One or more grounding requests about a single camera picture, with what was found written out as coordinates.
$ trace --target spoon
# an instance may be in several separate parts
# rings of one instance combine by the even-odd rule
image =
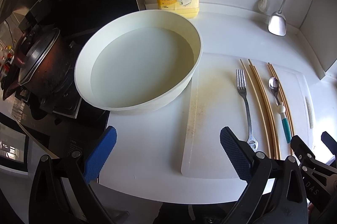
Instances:
[[[285,139],[287,140],[287,143],[290,143],[292,137],[291,137],[291,133],[290,133],[289,122],[288,122],[288,119],[287,119],[287,117],[285,115],[285,107],[284,107],[283,102],[280,103],[280,101],[278,99],[279,82],[278,82],[277,78],[271,77],[269,79],[268,83],[269,83],[270,92],[275,97],[277,105],[278,105],[277,106],[277,112],[281,116]]]
[[[287,32],[287,22],[282,14],[282,8],[284,6],[285,0],[283,0],[281,7],[278,11],[275,11],[269,19],[268,30],[278,36],[284,36]]]

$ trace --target teal spoon handle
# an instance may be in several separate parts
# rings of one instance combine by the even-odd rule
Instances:
[[[283,126],[285,139],[287,140],[287,143],[290,143],[290,141],[292,140],[292,135],[290,133],[290,126],[289,126],[289,122],[287,118],[282,119],[282,126]]]
[[[281,116],[281,120],[282,120],[282,126],[283,126],[283,131],[284,131],[284,135],[285,135],[285,139],[287,140],[287,143],[290,143],[290,141],[292,140],[292,135],[290,132],[290,126],[289,126],[289,122],[288,119],[285,115],[285,107],[282,104],[280,104],[277,107],[277,112],[280,114]]]

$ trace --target black pot lid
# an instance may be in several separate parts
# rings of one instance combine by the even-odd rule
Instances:
[[[18,83],[20,85],[30,81],[34,72],[52,48],[59,34],[60,30],[54,28],[38,37],[37,41],[33,44],[31,49],[29,49],[26,58],[22,63],[18,78]]]

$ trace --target glass panel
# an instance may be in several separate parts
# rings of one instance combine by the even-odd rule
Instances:
[[[0,123],[0,156],[24,161],[26,135]]]

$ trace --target stainless steel fork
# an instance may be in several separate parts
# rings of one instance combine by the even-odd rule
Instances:
[[[249,106],[248,106],[248,101],[247,101],[246,79],[245,79],[245,73],[242,69],[236,70],[236,89],[238,90],[239,95],[243,98],[243,101],[245,102],[247,123],[248,123],[247,143],[254,150],[254,152],[256,152],[257,147],[258,147],[258,142],[253,136],[252,121],[250,119],[250,112],[249,112]]]

